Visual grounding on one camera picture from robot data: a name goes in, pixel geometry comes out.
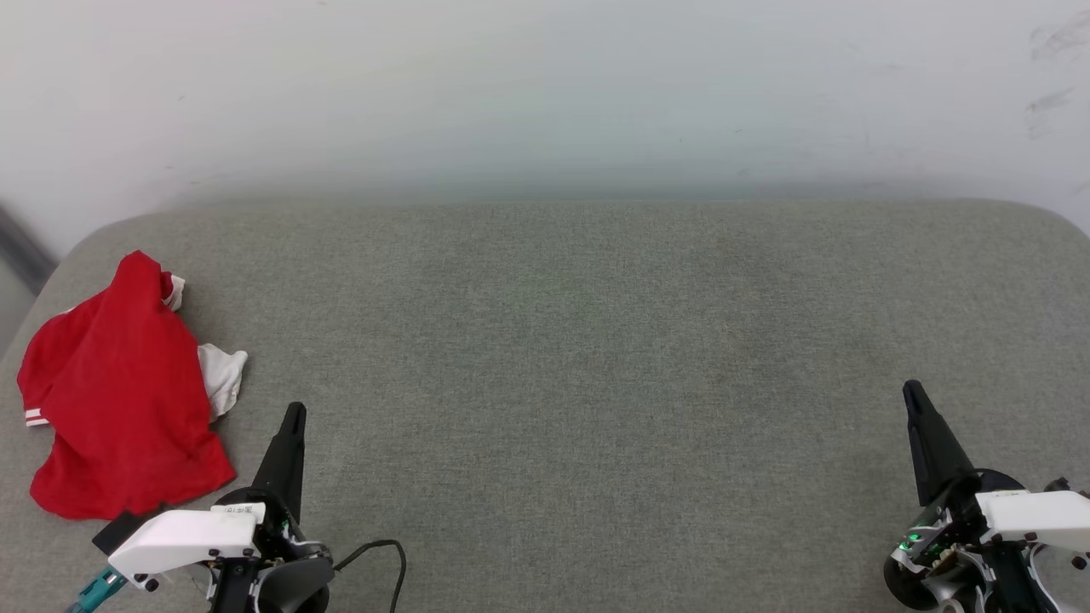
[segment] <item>black cable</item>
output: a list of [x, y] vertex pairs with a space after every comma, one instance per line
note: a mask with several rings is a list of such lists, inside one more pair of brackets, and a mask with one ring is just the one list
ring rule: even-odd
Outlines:
[[398, 573], [398, 585], [396, 585], [393, 587], [393, 599], [390, 600], [390, 613], [393, 613], [395, 610], [397, 610], [397, 608], [398, 608], [398, 597], [401, 596], [401, 584], [403, 584], [404, 580], [405, 580], [405, 568], [409, 566], [409, 563], [405, 560], [405, 550], [404, 550], [404, 548], [401, 546], [401, 543], [399, 543], [397, 540], [395, 540], [395, 539], [379, 539], [377, 541], [372, 541], [370, 543], [364, 543], [364, 544], [360, 545], [359, 549], [356, 549], [352, 553], [348, 554], [348, 557], [346, 557], [344, 560], [341, 560], [339, 564], [337, 564], [336, 566], [334, 566], [334, 570], [337, 570], [339, 573], [341, 570], [341, 568], [344, 568], [346, 566], [348, 566], [349, 564], [351, 564], [352, 561], [354, 561], [356, 557], [360, 557], [368, 549], [384, 548], [384, 546], [389, 546], [389, 545], [393, 545], [393, 546], [398, 548], [398, 555], [401, 557], [401, 572]]

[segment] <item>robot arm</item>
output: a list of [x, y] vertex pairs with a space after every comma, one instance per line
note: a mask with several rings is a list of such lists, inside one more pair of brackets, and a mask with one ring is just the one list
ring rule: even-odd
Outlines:
[[909, 381], [904, 392], [924, 508], [886, 560], [891, 592], [920, 611], [1062, 613], [1034, 557], [1045, 546], [1090, 551], [1090, 500], [1066, 491], [1063, 479], [1034, 494], [976, 469], [923, 386]]
[[334, 578], [329, 550], [299, 528], [306, 408], [288, 407], [254, 484], [210, 510], [122, 514], [93, 542], [110, 566], [81, 594], [73, 613], [90, 613], [128, 582], [155, 591], [158, 574], [187, 567], [207, 580], [214, 613], [322, 613]]

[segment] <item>gray fabric surface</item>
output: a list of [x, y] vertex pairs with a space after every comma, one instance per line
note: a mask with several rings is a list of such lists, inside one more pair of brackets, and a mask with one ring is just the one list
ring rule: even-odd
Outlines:
[[[304, 401], [302, 525], [339, 555], [401, 539], [403, 613], [900, 611], [881, 565], [917, 512], [909, 377], [978, 466], [1090, 486], [1090, 242], [1041, 211], [169, 213], [82, 243], [0, 364], [4, 611], [61, 611], [104, 565], [101, 522], [26, 494], [52, 433], [23, 426], [14, 377], [135, 249], [189, 280], [198, 341], [252, 356], [218, 426], [232, 486]], [[386, 610], [396, 576], [368, 553], [331, 611]], [[101, 611], [206, 610], [186, 582]]]

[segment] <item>white wall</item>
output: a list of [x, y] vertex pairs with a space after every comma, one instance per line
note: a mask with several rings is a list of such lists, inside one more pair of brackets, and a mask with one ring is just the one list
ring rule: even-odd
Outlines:
[[1088, 0], [9, 0], [55, 254], [274, 197], [989, 196], [1090, 229]]

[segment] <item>couch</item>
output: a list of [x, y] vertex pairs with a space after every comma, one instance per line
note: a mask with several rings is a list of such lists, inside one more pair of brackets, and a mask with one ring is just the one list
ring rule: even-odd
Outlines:
[[[246, 350], [213, 428], [247, 484], [308, 410], [301, 525], [400, 539], [398, 611], [903, 611], [882, 564], [918, 512], [901, 385], [980, 467], [1090, 489], [1090, 241], [989, 201], [223, 207], [130, 219], [60, 264], [0, 362], [4, 611], [62, 611], [101, 521], [26, 491], [48, 428], [34, 332], [143, 250], [202, 342]], [[187, 507], [207, 508], [218, 494]], [[330, 586], [385, 611], [391, 550]], [[1069, 558], [1045, 568], [1090, 602]], [[185, 574], [102, 612], [206, 611]]]

